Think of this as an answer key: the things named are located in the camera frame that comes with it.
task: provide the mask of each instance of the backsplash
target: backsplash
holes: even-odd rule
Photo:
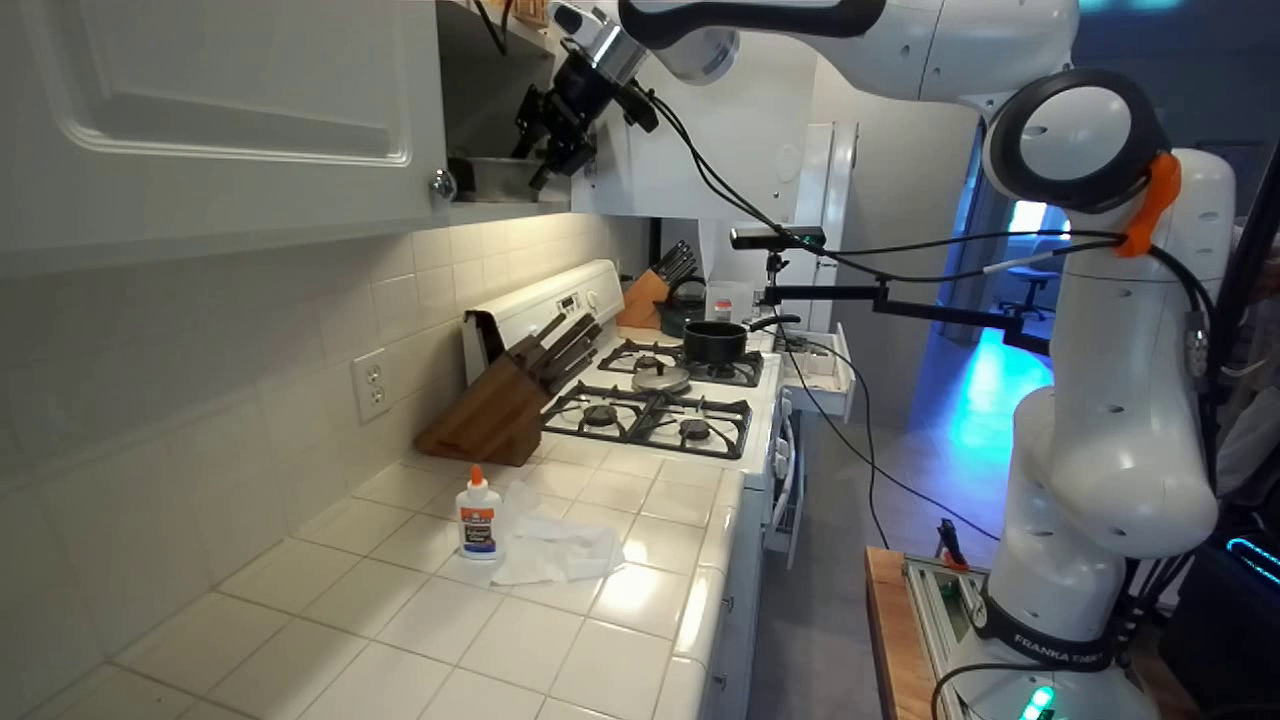
[[[642,218],[539,217],[0,280],[0,715],[71,685],[460,393],[460,307],[644,255]],[[392,413],[360,423],[352,357]]]

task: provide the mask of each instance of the electrical outlet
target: electrical outlet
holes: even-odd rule
[[[392,378],[387,378],[387,350],[385,349],[352,357],[352,389],[358,389],[360,423],[392,413]]]

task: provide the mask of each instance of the knife block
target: knife block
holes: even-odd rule
[[[512,357],[500,357],[413,448],[469,464],[523,464],[539,442],[549,393]]]

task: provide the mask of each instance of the oven door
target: oven door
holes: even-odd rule
[[[807,468],[802,440],[802,413],[787,393],[780,393],[776,435],[772,435],[772,512],[765,522],[765,548],[783,552],[797,563],[802,522],[805,522]]]

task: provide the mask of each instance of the floor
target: floor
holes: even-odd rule
[[[941,340],[928,372],[943,393],[936,393],[936,402],[914,432],[882,429],[876,460],[907,487],[964,507],[983,532],[1000,532],[1012,406],[1033,389],[1044,389],[1052,372],[1041,357],[1004,349],[993,332],[976,349]],[[882,540],[867,514],[871,470],[853,457],[853,448],[867,448],[860,413],[865,402],[858,419],[835,429],[825,419],[807,423],[813,495],[805,552],[797,552],[793,568],[780,555],[769,561],[751,720],[882,720],[860,563],[860,548]],[[941,507],[882,478],[876,514],[893,548],[914,555],[936,552]],[[998,542],[960,519],[958,529],[964,555],[987,568]]]

